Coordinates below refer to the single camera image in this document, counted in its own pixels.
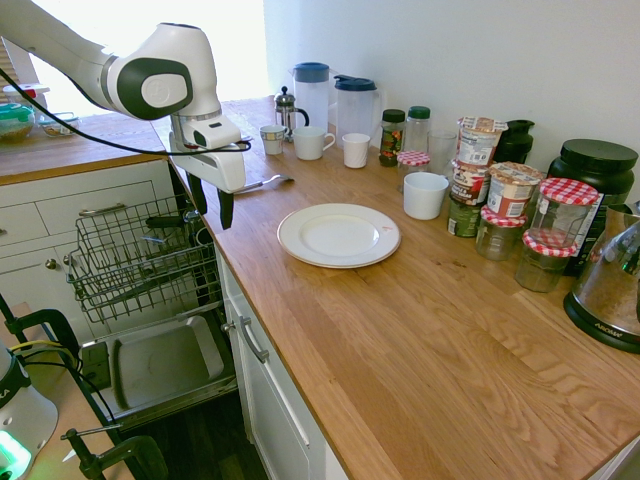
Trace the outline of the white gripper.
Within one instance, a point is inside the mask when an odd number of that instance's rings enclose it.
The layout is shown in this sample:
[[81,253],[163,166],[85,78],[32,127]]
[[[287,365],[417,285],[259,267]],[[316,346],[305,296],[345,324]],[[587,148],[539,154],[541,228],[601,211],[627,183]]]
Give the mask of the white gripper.
[[187,172],[191,197],[196,210],[205,215],[208,210],[201,180],[218,188],[219,219],[224,230],[232,226],[234,192],[245,186],[243,151],[239,147],[169,151],[173,163]]

